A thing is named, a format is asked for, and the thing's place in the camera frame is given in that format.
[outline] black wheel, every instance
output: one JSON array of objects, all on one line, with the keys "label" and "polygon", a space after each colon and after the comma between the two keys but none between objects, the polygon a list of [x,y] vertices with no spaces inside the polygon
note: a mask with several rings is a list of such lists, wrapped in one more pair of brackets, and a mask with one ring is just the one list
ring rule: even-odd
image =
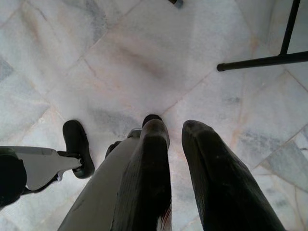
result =
[{"label": "black wheel", "polygon": [[67,121],[63,125],[63,136],[68,155],[77,154],[82,166],[73,169],[77,178],[84,179],[93,175],[95,167],[90,156],[89,142],[82,125],[77,120]]}]

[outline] grout line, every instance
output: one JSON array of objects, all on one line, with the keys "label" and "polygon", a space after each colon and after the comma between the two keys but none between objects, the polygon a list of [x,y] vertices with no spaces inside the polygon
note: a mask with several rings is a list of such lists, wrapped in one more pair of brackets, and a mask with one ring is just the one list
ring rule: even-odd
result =
[{"label": "grout line", "polygon": [[298,135],[308,124],[305,124],[297,133],[295,133],[293,136],[291,136],[291,138],[289,138],[287,141],[285,141],[283,144],[281,144],[277,149],[275,149],[271,154],[269,154],[266,158],[264,158],[260,163],[258,163],[256,165],[256,167],[258,165],[261,165],[267,158],[269,158],[270,156],[272,156],[274,153],[276,153],[278,150],[280,150],[283,146],[285,146],[289,141],[291,141],[296,135]]},{"label": "grout line", "polygon": [[98,44],[102,39],[103,39],[103,37],[105,37],[105,35],[106,34],[108,34],[108,32],[110,31],[110,30],[112,30],[113,28],[115,28],[116,26],[118,26],[122,21],[123,21],[123,18],[125,17],[125,16],[127,16],[134,8],[136,8],[141,2],[142,2],[143,0],[140,0],[135,6],[133,6],[126,14],[124,14],[124,15],[122,15],[119,19],[118,19],[118,21],[111,27],[111,28],[108,28],[108,24],[107,24],[107,30],[106,30],[106,32],[92,45],[92,46],[90,46],[89,48],[88,48],[88,50],[86,51],[86,52],[84,52],[81,56],[80,56],[80,58],[83,58],[84,60],[86,60],[86,56],[87,56],[87,54],[92,50],[92,48],[96,45],[96,44]]},{"label": "grout line", "polygon": [[172,104],[170,107],[168,107],[162,114],[161,116],[163,116],[164,113],[166,113],[167,111],[169,111],[172,107],[174,107],[178,102],[180,102],[181,100],[183,100],[183,98],[190,93],[195,87],[197,87],[200,83],[202,83],[206,77],[208,77],[211,73],[213,73],[215,71],[215,68],[210,71],[205,77],[203,77],[201,80],[199,80],[191,89],[189,89],[187,92],[185,92],[174,104]]},{"label": "grout line", "polygon": [[32,124],[32,125],[25,131],[24,135],[21,137],[21,139],[20,139],[19,142],[17,143],[18,146],[20,145],[21,141],[23,141],[24,137],[25,137],[27,134],[29,134],[29,133],[33,130],[34,126],[35,126],[36,124],[38,124],[39,120],[49,111],[50,108],[51,108],[51,107],[48,107],[48,108],[43,112],[43,114],[37,119],[37,121],[36,121],[34,124]]},{"label": "grout line", "polygon": [[296,80],[296,82],[298,82],[299,83],[299,85],[300,86],[302,86],[306,91],[307,91],[307,93],[308,93],[308,89],[287,69],[287,67],[286,66],[283,66],[284,67],[284,69],[285,69],[285,71],[290,75],[290,76],[292,76],[295,80]]},{"label": "grout line", "polygon": [[254,34],[254,32],[252,31],[252,29],[251,29],[251,27],[250,27],[250,25],[249,25],[249,23],[248,23],[248,21],[247,21],[245,15],[244,15],[244,12],[243,12],[242,9],[240,8],[240,5],[237,3],[236,0],[234,0],[234,2],[235,2],[235,4],[237,5],[237,8],[240,10],[241,15],[242,15],[242,17],[243,17],[243,19],[244,19],[244,21],[245,21],[245,23],[246,23],[246,25],[247,25],[249,31],[250,31],[250,37],[251,37],[251,38],[252,38],[252,37],[256,37],[256,38],[257,38],[257,36],[256,36],[256,35]]}]

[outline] gray stain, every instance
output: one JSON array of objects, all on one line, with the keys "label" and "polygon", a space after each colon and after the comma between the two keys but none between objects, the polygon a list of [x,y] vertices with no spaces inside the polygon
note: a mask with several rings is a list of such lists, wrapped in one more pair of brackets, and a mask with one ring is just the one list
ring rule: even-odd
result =
[{"label": "gray stain", "polygon": [[13,68],[0,57],[0,81],[10,76],[13,71]]},{"label": "gray stain", "polygon": [[67,5],[80,8],[90,14],[92,18],[93,44],[104,35],[107,29],[106,15],[95,0],[64,0],[63,2]]},{"label": "gray stain", "polygon": [[277,207],[284,207],[284,206],[288,205],[288,203],[287,203],[285,200],[280,200],[280,201],[277,201],[277,202],[275,203],[275,205],[276,205]]},{"label": "gray stain", "polygon": [[273,152],[282,143],[279,139],[271,138],[263,134],[257,134],[250,130],[244,132],[240,136],[240,142],[245,148],[250,149],[250,151],[256,155],[261,155],[268,150]]},{"label": "gray stain", "polygon": [[124,139],[133,128],[140,128],[142,121],[119,112],[110,112],[103,109],[90,109],[94,123],[102,131],[109,131],[118,138]]},{"label": "gray stain", "polygon": [[241,101],[241,98],[239,97],[232,97],[227,99],[228,104],[237,104]]}]

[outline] metal stand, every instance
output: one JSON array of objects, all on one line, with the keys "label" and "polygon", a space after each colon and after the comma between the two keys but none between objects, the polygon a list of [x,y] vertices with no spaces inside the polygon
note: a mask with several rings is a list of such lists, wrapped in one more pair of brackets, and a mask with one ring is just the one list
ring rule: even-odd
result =
[{"label": "metal stand", "polygon": [[241,62],[227,63],[227,64],[218,64],[218,71],[226,71],[233,69],[242,69],[249,67],[258,67],[258,66],[270,66],[270,65],[279,65],[279,64],[291,64],[291,63],[299,63],[299,62],[307,62],[308,61],[308,51],[287,54],[292,31],[295,24],[295,19],[298,11],[300,0],[293,0],[288,25],[285,30],[282,47],[280,54],[277,56],[260,58],[260,59],[252,59]]}]

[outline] stand leg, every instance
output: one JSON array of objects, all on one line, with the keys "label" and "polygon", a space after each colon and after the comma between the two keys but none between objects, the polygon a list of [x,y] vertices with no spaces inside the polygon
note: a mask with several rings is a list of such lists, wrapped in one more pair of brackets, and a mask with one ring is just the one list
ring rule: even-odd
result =
[{"label": "stand leg", "polygon": [[249,68],[249,67],[307,62],[308,61],[308,51],[287,54],[299,4],[300,4],[300,0],[293,1],[288,24],[287,24],[283,42],[282,42],[281,51],[278,56],[272,56],[272,57],[261,58],[261,59],[252,59],[252,60],[227,63],[227,64],[218,64],[217,70],[226,71],[226,70]]},{"label": "stand leg", "polygon": [[283,54],[278,56],[272,56],[261,59],[252,59],[241,62],[227,63],[227,64],[218,64],[218,71],[226,71],[233,69],[242,69],[249,67],[258,67],[258,66],[271,66],[271,65],[279,65],[279,64],[291,64],[291,63],[299,63],[299,62],[307,62],[308,61],[308,51],[299,52],[294,54]]}]

